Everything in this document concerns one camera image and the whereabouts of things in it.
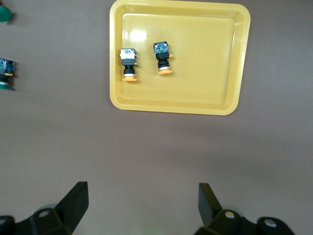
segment yellow tray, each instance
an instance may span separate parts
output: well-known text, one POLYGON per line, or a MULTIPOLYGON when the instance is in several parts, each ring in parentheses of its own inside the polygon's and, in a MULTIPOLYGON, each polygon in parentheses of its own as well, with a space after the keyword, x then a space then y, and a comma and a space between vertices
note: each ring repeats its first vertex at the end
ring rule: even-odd
POLYGON ((250 27, 238 4, 118 0, 110 11, 110 98, 119 109, 228 115, 239 100, 250 27), (173 73, 158 75, 167 41, 173 73), (136 82, 122 81, 121 48, 135 48, 136 82))

